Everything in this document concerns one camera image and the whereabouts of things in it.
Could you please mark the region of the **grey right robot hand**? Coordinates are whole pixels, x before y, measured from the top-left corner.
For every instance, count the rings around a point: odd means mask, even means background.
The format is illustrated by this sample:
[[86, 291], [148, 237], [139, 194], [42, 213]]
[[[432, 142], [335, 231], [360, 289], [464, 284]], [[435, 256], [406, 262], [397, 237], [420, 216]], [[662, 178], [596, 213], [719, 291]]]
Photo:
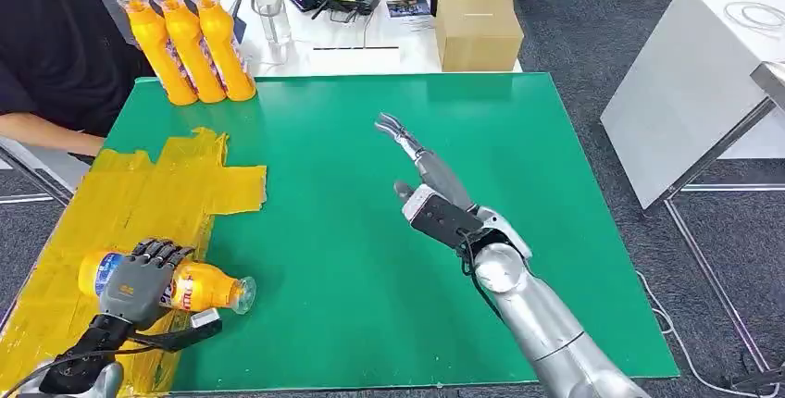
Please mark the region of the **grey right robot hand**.
[[431, 189], [464, 210], [474, 205], [451, 168], [435, 152], [423, 146], [397, 118], [379, 113], [374, 125], [400, 145], [414, 162], [421, 180]]

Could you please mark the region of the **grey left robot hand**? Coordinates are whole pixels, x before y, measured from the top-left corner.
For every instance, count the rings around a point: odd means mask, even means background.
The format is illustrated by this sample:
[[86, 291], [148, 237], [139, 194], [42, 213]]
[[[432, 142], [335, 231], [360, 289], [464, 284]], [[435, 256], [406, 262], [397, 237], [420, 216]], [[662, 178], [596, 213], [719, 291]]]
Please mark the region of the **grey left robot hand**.
[[148, 330], [165, 313], [162, 299], [174, 271], [194, 249], [171, 240], [148, 238], [123, 256], [99, 295], [100, 312]]

